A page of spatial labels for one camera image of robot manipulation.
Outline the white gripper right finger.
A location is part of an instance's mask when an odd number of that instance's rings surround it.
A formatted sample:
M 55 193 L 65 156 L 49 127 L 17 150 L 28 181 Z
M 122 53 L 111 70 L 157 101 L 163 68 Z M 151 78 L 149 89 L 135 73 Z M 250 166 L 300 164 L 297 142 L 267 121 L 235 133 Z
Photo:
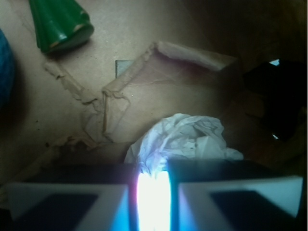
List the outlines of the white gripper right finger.
M 170 160 L 173 231 L 301 231 L 303 178 L 252 161 Z

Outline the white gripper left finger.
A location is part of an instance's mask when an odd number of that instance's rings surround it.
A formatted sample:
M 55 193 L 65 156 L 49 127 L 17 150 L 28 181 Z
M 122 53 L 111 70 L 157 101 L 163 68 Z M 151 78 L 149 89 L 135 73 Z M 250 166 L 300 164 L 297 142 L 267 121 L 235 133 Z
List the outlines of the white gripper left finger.
M 15 231 L 130 231 L 132 164 L 72 166 L 5 186 Z

